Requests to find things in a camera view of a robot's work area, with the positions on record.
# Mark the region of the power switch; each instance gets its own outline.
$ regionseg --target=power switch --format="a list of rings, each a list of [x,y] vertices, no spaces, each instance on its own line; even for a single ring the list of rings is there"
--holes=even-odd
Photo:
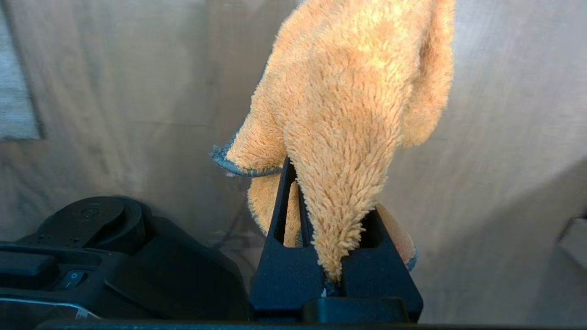
[[[59,281],[57,287],[59,289],[71,290],[82,281],[85,274],[84,271],[68,271],[61,281]]]

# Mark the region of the fluffy towel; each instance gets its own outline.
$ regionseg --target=fluffy towel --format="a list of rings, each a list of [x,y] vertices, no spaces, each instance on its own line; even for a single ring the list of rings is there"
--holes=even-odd
[[[282,24],[244,124],[212,153],[221,167],[256,177],[249,204],[265,229],[291,158],[318,263],[333,282],[359,246],[393,153],[424,142],[446,105],[453,9],[453,0],[306,0]],[[285,244],[299,230],[295,197]],[[409,236],[378,210],[408,262]]]

